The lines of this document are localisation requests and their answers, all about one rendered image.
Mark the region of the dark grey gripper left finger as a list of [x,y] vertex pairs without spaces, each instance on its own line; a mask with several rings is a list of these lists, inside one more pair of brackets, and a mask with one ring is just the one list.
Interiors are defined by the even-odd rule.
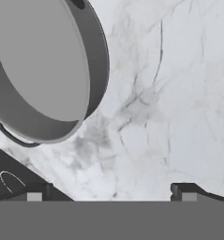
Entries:
[[52,198],[53,184],[35,183],[28,187],[23,187],[15,193],[0,196],[0,201],[14,202],[45,202]]

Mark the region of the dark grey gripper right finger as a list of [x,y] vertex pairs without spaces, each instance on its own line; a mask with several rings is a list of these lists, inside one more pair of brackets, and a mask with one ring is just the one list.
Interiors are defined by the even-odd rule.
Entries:
[[224,197],[210,193],[195,183],[171,183],[171,201],[224,202]]

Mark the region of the black stove hob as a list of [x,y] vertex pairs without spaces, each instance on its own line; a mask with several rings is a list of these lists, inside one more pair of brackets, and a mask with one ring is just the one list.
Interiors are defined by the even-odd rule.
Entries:
[[[0,149],[0,196],[15,193],[35,183],[49,183]],[[53,186],[52,202],[72,202],[65,193]]]

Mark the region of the grey metal pot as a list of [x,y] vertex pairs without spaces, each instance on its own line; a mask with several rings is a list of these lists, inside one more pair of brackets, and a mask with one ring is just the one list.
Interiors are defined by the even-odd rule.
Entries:
[[89,0],[0,0],[0,131],[60,143],[98,107],[109,50]]

